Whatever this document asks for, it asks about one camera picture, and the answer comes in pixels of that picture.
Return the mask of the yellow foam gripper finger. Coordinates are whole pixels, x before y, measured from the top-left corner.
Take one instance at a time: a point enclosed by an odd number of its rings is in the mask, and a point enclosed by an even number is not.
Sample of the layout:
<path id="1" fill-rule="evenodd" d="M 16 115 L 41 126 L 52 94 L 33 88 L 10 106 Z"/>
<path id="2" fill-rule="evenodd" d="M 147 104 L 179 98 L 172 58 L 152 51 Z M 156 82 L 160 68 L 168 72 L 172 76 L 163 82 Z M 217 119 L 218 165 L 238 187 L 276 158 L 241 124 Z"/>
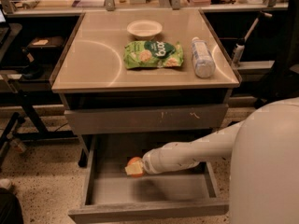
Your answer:
<path id="1" fill-rule="evenodd" d="M 125 167 L 125 172 L 128 175 L 142 175 L 143 168 L 140 162 L 134 162 Z"/>

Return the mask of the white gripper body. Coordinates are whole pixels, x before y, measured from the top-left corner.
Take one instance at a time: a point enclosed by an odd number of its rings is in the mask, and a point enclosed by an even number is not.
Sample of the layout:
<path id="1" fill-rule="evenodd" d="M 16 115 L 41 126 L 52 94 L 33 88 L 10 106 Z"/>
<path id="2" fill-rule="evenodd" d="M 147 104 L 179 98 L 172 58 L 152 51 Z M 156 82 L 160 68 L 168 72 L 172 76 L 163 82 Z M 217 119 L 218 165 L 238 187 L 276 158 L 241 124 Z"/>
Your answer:
<path id="1" fill-rule="evenodd" d="M 157 175 L 164 172 L 160 160 L 160 150 L 158 148 L 148 151 L 142 158 L 143 167 L 145 171 L 150 175 Z"/>

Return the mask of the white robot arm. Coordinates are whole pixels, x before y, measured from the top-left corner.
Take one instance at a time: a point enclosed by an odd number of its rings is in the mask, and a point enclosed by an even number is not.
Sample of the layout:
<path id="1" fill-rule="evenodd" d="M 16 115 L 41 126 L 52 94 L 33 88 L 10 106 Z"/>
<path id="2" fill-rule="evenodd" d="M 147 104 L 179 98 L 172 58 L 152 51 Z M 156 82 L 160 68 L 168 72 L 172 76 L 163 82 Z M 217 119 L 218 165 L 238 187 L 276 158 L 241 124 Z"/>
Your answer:
<path id="1" fill-rule="evenodd" d="M 226 157 L 230 224 L 299 224 L 298 97 L 264 105 L 206 137 L 152 149 L 131 159 L 125 172 L 157 175 Z"/>

